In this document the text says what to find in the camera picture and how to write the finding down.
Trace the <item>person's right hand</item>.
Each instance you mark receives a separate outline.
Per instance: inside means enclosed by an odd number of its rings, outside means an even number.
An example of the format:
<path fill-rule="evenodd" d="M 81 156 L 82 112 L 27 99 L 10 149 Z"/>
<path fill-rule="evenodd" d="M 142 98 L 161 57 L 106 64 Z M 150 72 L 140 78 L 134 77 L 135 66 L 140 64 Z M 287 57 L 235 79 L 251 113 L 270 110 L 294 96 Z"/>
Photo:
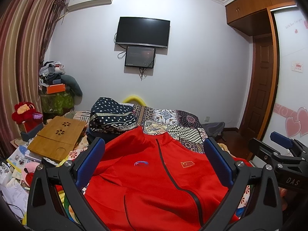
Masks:
<path fill-rule="evenodd" d="M 295 192 L 284 188 L 279 188 L 282 210 L 300 208 L 307 202 L 307 191 Z"/>

